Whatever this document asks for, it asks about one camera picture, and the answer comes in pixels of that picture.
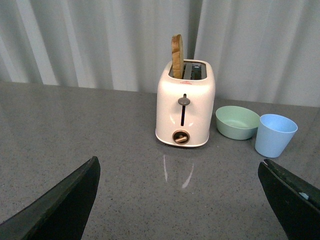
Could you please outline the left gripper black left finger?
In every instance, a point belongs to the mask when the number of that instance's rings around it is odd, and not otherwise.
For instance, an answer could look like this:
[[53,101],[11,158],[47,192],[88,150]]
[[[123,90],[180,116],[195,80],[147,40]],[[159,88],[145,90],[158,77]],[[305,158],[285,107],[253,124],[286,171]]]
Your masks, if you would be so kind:
[[2,240],[80,240],[96,199],[96,156],[0,225]]

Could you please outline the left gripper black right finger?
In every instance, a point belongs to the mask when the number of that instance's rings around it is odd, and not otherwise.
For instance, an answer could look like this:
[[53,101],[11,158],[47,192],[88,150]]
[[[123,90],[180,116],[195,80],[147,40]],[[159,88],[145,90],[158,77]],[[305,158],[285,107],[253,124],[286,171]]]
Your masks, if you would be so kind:
[[289,240],[320,238],[320,190],[270,159],[259,164],[265,196]]

